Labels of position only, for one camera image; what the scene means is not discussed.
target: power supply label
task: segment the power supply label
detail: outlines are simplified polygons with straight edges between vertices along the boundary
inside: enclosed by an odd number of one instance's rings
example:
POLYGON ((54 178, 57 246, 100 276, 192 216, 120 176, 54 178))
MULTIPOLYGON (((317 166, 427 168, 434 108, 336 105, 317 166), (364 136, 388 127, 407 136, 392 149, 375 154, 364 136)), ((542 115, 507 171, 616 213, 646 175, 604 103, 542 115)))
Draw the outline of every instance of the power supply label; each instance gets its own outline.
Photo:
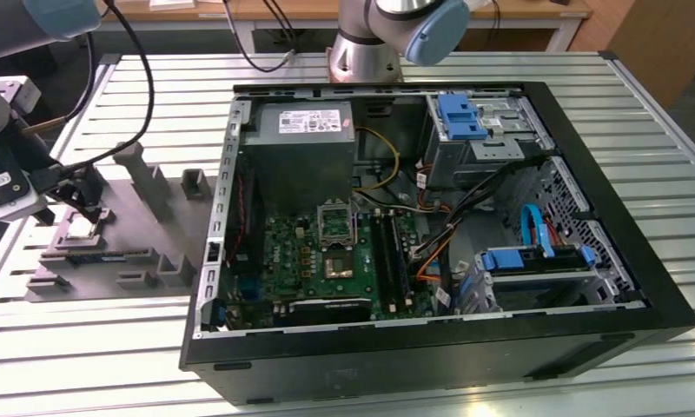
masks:
POLYGON ((325 133, 343 130, 339 110, 284 111, 277 133, 325 133))

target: ram slot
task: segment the ram slot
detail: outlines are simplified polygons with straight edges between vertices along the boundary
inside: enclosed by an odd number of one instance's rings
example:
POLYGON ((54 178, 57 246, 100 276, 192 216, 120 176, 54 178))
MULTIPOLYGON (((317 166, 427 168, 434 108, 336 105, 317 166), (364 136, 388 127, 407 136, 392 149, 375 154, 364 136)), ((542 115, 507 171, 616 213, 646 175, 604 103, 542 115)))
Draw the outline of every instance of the ram slot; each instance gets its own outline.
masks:
POLYGON ((371 218, 371 242, 374 244, 374 268, 376 282, 379 284, 382 311, 384 313, 395 313, 399 303, 394 296, 394 278, 390 271, 390 259, 387 256, 390 242, 383 234, 383 222, 379 215, 375 215, 371 218))
POLYGON ((410 299, 410 279, 407 277, 407 262, 404 260, 404 252, 402 251, 402 240, 394 216, 387 215, 383 218, 383 239, 386 240, 386 256, 390 266, 391 284, 394 290, 394 298, 396 299, 398 309, 402 311, 411 303, 410 299))

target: metal slatted table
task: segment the metal slatted table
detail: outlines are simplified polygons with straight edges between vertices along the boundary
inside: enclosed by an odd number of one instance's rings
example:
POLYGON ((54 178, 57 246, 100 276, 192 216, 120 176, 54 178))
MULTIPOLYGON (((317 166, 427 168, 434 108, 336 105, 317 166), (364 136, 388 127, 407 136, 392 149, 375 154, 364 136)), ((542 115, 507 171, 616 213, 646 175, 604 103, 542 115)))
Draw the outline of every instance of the metal slatted table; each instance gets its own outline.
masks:
MULTIPOLYGON (((276 56, 263 55, 261 65, 276 56)), ((263 76, 237 56, 153 56, 157 107, 145 160, 173 177, 212 174, 232 86, 327 82, 324 55, 301 55, 263 76)), ((548 83, 604 174, 695 308, 695 146, 620 63, 596 54, 495 53, 404 63, 406 80, 548 83)), ((129 138, 145 112, 136 56, 101 66, 88 110, 54 155, 76 162, 129 138)), ((101 164, 108 178, 123 169, 101 164)), ((643 347, 570 381, 300 402, 236 410, 177 369, 188 297, 54 302, 22 300, 54 228, 16 222, 0 243, 0 415, 695 415, 695 330, 643 347)))

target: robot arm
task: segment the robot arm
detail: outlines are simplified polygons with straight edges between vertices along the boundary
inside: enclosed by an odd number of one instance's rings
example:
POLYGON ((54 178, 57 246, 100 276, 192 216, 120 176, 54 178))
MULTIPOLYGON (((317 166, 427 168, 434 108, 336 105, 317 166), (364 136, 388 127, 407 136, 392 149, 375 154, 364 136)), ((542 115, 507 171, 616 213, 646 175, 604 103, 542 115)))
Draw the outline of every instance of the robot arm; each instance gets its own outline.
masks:
MULTIPOLYGON (((333 80, 400 80, 399 53, 418 65, 438 63, 454 50, 468 19, 463 0, 341 0, 339 37, 329 57, 333 80)), ((93 0, 0 0, 0 57, 68 41, 100 24, 93 0)), ((97 171, 89 163, 62 170, 40 138, 24 128, 0 95, 0 221, 34 215, 41 222, 52 222, 44 195, 97 221, 97 171)))
POLYGON ((399 81, 399 53, 416 65, 435 65, 462 40, 470 13, 463 0, 340 0, 332 80, 399 81))
MULTIPOLYGON (((101 17, 93 0, 0 0, 0 57, 94 30, 101 17)), ((64 178, 58 163, 36 135, 25 135, 25 123, 0 95, 0 221, 26 215, 50 222, 44 195, 85 210, 99 195, 85 185, 92 169, 64 178)))

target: screw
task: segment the screw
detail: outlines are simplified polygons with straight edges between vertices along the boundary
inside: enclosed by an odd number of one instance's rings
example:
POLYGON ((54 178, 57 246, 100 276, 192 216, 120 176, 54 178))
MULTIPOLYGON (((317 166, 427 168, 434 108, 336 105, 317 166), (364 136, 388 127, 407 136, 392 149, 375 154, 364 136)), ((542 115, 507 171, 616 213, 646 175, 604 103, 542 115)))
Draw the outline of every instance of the screw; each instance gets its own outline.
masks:
POLYGON ((396 195, 403 203, 408 203, 412 201, 412 197, 410 197, 410 194, 407 193, 399 193, 396 195))

